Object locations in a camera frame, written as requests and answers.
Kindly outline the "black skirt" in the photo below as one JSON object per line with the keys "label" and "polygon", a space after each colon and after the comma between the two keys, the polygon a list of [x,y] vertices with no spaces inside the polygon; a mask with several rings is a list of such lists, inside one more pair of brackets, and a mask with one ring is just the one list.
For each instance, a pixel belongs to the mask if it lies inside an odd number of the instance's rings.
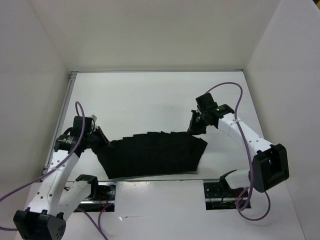
{"label": "black skirt", "polygon": [[113,140],[95,154],[109,179],[195,172],[208,143],[187,132],[147,132]]}

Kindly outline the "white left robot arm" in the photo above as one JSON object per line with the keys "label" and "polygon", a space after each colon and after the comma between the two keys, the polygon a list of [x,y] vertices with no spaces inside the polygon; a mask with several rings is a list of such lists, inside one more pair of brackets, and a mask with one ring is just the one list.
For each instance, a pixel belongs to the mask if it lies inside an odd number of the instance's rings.
{"label": "white left robot arm", "polygon": [[86,149],[108,143],[96,116],[76,116],[73,126],[60,135],[54,145],[48,176],[45,177],[25,210],[17,210],[13,222],[24,240],[60,240],[71,214],[85,199],[99,196],[96,176],[79,175],[69,190],[68,178]]}

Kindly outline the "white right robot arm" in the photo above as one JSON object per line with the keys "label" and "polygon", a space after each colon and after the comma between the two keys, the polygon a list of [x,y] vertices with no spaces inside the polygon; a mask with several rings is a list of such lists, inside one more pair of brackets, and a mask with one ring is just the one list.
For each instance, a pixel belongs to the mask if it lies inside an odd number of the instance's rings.
{"label": "white right robot arm", "polygon": [[187,132],[206,134],[208,126],[228,135],[249,155],[248,170],[232,170],[219,178],[219,191],[229,197],[240,188],[253,187],[264,193],[290,177],[287,150],[258,135],[238,118],[227,104],[218,105],[208,92],[196,98],[197,109],[192,110]]}

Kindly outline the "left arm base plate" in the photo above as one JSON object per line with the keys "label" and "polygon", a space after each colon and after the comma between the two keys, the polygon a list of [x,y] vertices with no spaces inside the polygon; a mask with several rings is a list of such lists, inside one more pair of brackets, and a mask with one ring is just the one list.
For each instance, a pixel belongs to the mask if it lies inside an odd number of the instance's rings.
{"label": "left arm base plate", "polygon": [[85,198],[77,208],[87,213],[114,212],[116,186],[116,182],[100,182],[95,196]]}

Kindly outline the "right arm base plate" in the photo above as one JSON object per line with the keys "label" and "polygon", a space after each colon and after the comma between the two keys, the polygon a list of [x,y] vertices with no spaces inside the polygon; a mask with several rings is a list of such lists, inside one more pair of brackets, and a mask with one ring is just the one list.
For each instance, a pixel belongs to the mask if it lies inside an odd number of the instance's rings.
{"label": "right arm base plate", "polygon": [[243,188],[224,191],[218,181],[204,181],[204,200],[207,211],[236,209],[236,201]]}

